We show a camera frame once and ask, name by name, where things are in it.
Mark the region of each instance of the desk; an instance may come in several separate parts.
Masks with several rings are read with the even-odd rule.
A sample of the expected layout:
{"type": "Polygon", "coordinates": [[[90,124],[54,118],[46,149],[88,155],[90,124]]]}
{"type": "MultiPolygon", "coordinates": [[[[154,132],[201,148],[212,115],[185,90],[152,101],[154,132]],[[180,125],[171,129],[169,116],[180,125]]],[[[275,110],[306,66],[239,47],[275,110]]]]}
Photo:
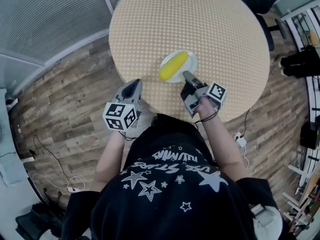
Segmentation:
{"type": "Polygon", "coordinates": [[[109,43],[125,82],[140,78],[150,110],[192,120],[180,92],[184,83],[158,78],[162,60],[176,50],[198,58],[194,73],[203,82],[227,88],[219,115],[229,121],[259,99],[269,76],[264,32],[241,0],[121,0],[110,24],[109,43]]]}

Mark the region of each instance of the white round object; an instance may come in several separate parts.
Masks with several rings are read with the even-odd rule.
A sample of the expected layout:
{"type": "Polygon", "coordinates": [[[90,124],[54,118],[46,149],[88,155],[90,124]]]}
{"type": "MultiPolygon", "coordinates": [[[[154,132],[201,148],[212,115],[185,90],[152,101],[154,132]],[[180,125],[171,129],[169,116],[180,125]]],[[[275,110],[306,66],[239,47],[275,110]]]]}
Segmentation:
{"type": "Polygon", "coordinates": [[[176,50],[172,53],[170,53],[167,57],[164,58],[164,60],[161,62],[160,68],[162,68],[171,58],[176,56],[180,52],[187,52],[188,53],[188,59],[185,61],[185,63],[180,67],[180,69],[172,76],[169,80],[167,80],[167,83],[179,83],[184,82],[186,79],[183,76],[184,71],[189,71],[190,73],[194,73],[196,71],[197,65],[198,65],[198,59],[197,56],[188,50],[176,50]]]}

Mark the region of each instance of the star print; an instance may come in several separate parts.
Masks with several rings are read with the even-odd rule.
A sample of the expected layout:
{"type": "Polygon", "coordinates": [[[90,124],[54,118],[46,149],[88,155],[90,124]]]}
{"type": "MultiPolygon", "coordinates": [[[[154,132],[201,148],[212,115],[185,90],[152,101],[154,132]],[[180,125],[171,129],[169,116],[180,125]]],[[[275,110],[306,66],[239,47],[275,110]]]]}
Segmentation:
{"type": "Polygon", "coordinates": [[[162,191],[155,187],[156,181],[152,181],[150,184],[146,184],[144,182],[139,182],[143,190],[138,194],[138,197],[146,196],[150,202],[154,198],[154,194],[161,193],[162,191]]]}
{"type": "Polygon", "coordinates": [[[184,176],[183,175],[177,176],[175,179],[175,182],[178,182],[179,184],[181,184],[182,182],[185,182],[184,176]]]}
{"type": "Polygon", "coordinates": [[[200,182],[199,186],[210,185],[210,187],[215,192],[219,192],[221,182],[228,185],[227,181],[224,178],[220,177],[220,174],[221,174],[220,171],[216,171],[212,174],[198,171],[198,174],[200,174],[204,178],[204,180],[200,182]]]}
{"type": "Polygon", "coordinates": [[[120,172],[120,175],[124,175],[127,173],[127,170],[123,170],[122,172],[120,172]]]}
{"type": "Polygon", "coordinates": [[[190,205],[191,205],[191,202],[182,202],[180,209],[182,209],[184,212],[186,212],[188,210],[192,210],[190,205]]]}
{"type": "Polygon", "coordinates": [[[143,173],[144,173],[144,171],[139,172],[139,173],[134,173],[133,171],[131,171],[131,176],[126,177],[121,181],[122,182],[130,181],[131,182],[131,189],[133,190],[138,181],[147,180],[147,178],[142,176],[143,173]]]}
{"type": "Polygon", "coordinates": [[[168,184],[166,182],[161,182],[161,188],[166,188],[168,184]]]}

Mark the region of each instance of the round table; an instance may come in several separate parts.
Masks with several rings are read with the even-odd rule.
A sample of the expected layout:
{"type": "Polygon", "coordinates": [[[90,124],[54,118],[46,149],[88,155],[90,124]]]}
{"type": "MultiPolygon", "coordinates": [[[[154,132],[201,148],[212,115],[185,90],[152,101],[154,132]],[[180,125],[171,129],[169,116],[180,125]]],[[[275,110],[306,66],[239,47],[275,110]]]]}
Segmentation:
{"type": "Polygon", "coordinates": [[[176,50],[193,52],[194,75],[227,88],[219,116],[236,118],[253,106],[269,76],[267,40],[241,0],[121,0],[110,24],[109,43],[120,77],[140,78],[142,98],[155,113],[191,119],[180,92],[185,83],[158,78],[162,60],[176,50]]]}

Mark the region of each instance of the shirt sleeve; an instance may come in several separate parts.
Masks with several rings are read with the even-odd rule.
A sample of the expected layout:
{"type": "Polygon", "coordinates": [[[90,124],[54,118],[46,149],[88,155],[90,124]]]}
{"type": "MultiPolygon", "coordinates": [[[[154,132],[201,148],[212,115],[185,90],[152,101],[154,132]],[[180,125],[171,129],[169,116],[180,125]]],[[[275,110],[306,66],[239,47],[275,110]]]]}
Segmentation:
{"type": "Polygon", "coordinates": [[[73,193],[66,207],[61,240],[75,240],[90,226],[90,215],[100,197],[100,192],[73,193]]]}
{"type": "Polygon", "coordinates": [[[267,180],[261,178],[241,178],[236,182],[242,189],[250,205],[270,206],[278,209],[267,180]]]}

